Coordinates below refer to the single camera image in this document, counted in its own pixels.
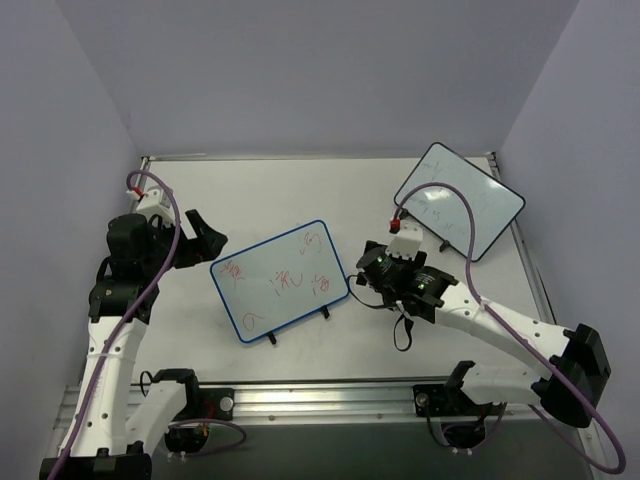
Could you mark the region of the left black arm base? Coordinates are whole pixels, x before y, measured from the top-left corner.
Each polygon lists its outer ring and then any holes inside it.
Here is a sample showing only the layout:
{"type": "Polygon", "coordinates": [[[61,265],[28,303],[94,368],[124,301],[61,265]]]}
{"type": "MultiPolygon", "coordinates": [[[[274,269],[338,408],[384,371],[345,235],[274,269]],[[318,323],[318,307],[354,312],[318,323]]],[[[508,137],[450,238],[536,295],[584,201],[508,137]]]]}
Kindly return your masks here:
{"type": "Polygon", "coordinates": [[[201,388],[194,404],[183,408],[172,420],[173,423],[185,420],[208,419],[217,423],[196,423],[171,427],[164,435],[165,447],[175,454],[196,454],[213,442],[213,432],[225,427],[221,422],[233,420],[234,390],[232,388],[201,388]]]}

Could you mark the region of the blue framed whiteboard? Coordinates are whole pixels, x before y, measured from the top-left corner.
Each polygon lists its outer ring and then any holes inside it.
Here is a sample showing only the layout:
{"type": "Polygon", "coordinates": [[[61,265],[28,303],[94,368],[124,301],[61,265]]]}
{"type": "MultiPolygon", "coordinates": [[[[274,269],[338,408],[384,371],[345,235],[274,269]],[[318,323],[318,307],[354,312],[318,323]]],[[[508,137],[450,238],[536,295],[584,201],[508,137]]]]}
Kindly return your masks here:
{"type": "Polygon", "coordinates": [[[214,261],[210,275],[240,342],[249,344],[349,295],[327,224],[314,220],[214,261]]]}

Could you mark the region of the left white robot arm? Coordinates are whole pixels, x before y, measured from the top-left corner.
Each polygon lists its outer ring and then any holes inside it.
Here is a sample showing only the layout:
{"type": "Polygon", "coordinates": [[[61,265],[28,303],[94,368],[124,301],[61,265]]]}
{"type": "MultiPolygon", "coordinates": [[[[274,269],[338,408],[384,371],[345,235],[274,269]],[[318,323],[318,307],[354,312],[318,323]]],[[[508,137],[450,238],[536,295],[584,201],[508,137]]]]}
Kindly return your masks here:
{"type": "Polygon", "coordinates": [[[150,399],[126,416],[133,367],[168,270],[216,259],[228,238],[195,209],[186,237],[166,214],[129,213],[112,219],[109,254],[89,293],[89,344],[80,397],[58,454],[43,459],[42,479],[148,479],[152,452],[175,418],[190,419],[202,405],[195,372],[158,371],[150,399]]]}

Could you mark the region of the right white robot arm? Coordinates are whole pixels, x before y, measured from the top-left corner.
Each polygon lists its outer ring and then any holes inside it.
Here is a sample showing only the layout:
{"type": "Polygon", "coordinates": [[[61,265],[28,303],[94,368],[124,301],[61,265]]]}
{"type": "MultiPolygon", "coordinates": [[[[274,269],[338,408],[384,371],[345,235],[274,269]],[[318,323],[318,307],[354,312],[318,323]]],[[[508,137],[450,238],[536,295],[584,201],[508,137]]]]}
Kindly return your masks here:
{"type": "Polygon", "coordinates": [[[471,360],[459,362],[443,390],[453,411],[521,403],[541,406],[572,427],[585,428],[594,420],[611,368],[592,327],[541,322],[483,298],[470,282],[427,265],[422,251],[397,255],[387,245],[367,241],[356,267],[357,284],[380,294],[382,308],[406,320],[465,332],[522,363],[510,376],[471,360]]]}

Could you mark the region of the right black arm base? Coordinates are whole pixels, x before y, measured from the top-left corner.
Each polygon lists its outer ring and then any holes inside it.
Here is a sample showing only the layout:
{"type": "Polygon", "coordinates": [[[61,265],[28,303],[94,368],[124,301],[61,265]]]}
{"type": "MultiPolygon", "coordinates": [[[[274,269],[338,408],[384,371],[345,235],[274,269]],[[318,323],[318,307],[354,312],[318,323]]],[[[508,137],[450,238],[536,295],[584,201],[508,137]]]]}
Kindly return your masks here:
{"type": "Polygon", "coordinates": [[[495,431],[505,404],[476,405],[462,392],[444,384],[412,387],[415,415],[424,418],[437,446],[470,455],[495,431]]]}

